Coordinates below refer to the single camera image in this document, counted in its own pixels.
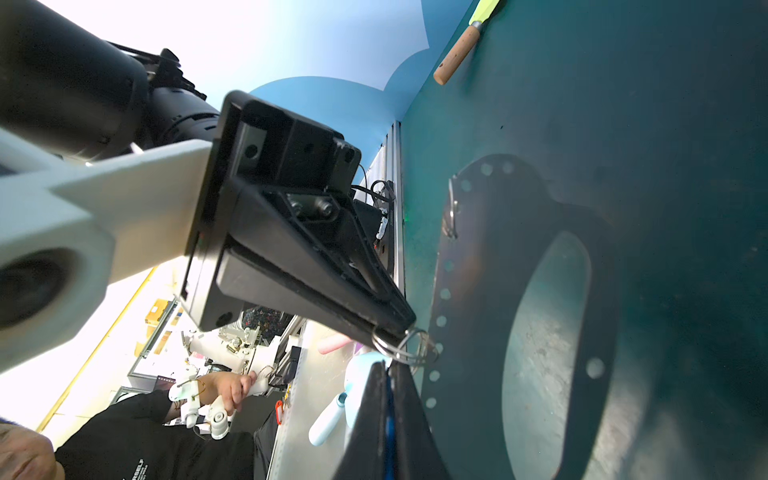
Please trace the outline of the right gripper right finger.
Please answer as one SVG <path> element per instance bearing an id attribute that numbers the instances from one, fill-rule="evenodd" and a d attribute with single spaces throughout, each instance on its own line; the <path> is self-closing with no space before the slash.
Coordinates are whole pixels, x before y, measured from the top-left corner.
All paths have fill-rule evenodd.
<path id="1" fill-rule="evenodd" d="M 395 479 L 449 479 L 435 444 L 410 368 L 389 368 L 393 402 Z"/>

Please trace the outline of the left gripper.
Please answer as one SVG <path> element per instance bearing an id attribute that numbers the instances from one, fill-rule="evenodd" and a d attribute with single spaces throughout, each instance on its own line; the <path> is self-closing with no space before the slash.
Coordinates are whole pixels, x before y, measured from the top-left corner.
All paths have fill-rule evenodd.
<path id="1" fill-rule="evenodd" d="M 184 252 L 178 296 L 204 331 L 250 305 L 317 321 L 371 346 L 416 316 L 364 231 L 351 186 L 360 151 L 330 127 L 230 93 Z M 339 300 L 352 300 L 345 306 Z"/>

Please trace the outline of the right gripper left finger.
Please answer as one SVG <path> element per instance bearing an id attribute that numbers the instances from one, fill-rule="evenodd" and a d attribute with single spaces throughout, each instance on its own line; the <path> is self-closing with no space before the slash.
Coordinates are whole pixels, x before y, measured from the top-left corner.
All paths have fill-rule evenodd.
<path id="1" fill-rule="evenodd" d="M 384 362 L 371 367 L 349 444 L 333 479 L 384 479 L 386 475 L 388 376 Z"/>

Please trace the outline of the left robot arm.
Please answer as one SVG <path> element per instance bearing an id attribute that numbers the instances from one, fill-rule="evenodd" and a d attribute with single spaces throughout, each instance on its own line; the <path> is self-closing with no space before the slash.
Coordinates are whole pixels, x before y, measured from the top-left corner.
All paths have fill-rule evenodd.
<path id="1" fill-rule="evenodd" d="M 131 140 L 212 142 L 178 299 L 203 330 L 260 306 L 360 342 L 416 317 L 359 216 L 359 151 L 335 130 L 241 91 L 208 105 L 169 51 L 103 41 L 36 1 L 1 5 L 1 122 L 59 155 Z"/>

